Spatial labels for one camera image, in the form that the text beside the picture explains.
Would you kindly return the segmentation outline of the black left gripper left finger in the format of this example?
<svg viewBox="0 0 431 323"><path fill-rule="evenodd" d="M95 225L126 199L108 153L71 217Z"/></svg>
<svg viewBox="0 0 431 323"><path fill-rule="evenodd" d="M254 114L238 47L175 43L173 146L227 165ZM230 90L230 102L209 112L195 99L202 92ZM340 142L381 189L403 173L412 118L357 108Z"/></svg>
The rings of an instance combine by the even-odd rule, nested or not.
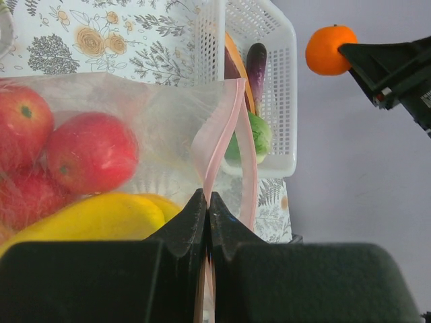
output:
<svg viewBox="0 0 431 323"><path fill-rule="evenodd" d="M2 322L201 322L206 202L148 238L23 240L1 257Z"/></svg>

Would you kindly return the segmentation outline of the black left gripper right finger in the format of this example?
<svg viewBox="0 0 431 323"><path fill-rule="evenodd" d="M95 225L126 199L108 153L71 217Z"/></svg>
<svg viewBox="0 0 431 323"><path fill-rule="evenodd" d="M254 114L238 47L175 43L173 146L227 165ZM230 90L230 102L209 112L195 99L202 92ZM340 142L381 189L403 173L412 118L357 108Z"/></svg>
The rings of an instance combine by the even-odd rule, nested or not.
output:
<svg viewBox="0 0 431 323"><path fill-rule="evenodd" d="M375 244L270 244L213 193L216 322L419 322L393 257Z"/></svg>

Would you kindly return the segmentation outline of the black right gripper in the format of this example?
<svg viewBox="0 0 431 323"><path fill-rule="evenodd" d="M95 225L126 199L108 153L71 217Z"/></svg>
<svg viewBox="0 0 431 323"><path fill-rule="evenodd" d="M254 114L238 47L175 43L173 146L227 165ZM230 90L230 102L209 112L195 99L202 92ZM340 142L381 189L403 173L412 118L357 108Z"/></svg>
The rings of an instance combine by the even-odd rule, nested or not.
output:
<svg viewBox="0 0 431 323"><path fill-rule="evenodd" d="M430 37L394 44L344 44L339 52L374 106L401 104L430 137Z"/></svg>

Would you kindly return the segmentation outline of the orange fruit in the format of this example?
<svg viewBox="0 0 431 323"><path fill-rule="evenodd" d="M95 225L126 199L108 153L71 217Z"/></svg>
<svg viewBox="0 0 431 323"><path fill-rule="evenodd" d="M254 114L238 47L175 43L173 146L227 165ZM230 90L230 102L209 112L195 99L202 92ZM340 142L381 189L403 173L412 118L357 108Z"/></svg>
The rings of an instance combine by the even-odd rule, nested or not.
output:
<svg viewBox="0 0 431 323"><path fill-rule="evenodd" d="M308 68L322 76L338 76L351 65L339 52L344 44L357 44L356 34L347 26L332 25L317 30L309 39L305 50Z"/></svg>

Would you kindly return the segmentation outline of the yellow banana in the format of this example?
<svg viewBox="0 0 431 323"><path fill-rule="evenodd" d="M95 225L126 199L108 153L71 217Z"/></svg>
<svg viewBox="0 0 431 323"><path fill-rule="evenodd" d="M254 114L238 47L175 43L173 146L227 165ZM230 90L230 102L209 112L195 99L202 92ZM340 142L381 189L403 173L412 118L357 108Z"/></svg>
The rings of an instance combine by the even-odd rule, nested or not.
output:
<svg viewBox="0 0 431 323"><path fill-rule="evenodd" d="M19 231L1 244L1 255L22 242L144 240L180 211L158 194L99 194Z"/></svg>

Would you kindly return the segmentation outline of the purple eggplant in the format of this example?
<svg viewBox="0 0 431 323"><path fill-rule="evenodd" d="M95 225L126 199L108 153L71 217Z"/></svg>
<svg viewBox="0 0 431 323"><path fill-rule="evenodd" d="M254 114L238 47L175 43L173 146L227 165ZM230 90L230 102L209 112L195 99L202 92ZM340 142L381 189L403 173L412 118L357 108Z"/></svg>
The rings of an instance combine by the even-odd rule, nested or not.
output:
<svg viewBox="0 0 431 323"><path fill-rule="evenodd" d="M263 96L263 84L267 64L267 49L262 43L253 44L246 57L246 72L250 83L255 114L260 116Z"/></svg>

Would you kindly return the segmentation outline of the clear zip top bag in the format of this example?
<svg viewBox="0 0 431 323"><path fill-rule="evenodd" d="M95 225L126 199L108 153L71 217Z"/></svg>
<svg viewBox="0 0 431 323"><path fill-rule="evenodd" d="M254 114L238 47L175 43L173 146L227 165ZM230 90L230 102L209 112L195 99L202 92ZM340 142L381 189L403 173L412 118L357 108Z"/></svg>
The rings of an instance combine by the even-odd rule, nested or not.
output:
<svg viewBox="0 0 431 323"><path fill-rule="evenodd" d="M252 228L257 156L243 78L196 87L109 73L1 80L1 250L142 240L236 177Z"/></svg>

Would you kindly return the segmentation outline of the red apple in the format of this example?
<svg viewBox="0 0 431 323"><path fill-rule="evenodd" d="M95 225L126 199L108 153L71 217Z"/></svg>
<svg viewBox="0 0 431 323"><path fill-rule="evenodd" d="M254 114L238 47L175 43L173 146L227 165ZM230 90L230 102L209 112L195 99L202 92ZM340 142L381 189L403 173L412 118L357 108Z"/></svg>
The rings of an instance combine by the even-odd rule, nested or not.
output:
<svg viewBox="0 0 431 323"><path fill-rule="evenodd" d="M53 129L53 113L42 96L25 86L1 87L2 172L32 165Z"/></svg>
<svg viewBox="0 0 431 323"><path fill-rule="evenodd" d="M78 195L60 185L37 164L1 179L1 222L20 231L74 202Z"/></svg>
<svg viewBox="0 0 431 323"><path fill-rule="evenodd" d="M139 146L134 132L119 118L83 112L52 133L46 162L53 178L75 194L108 192L133 177Z"/></svg>

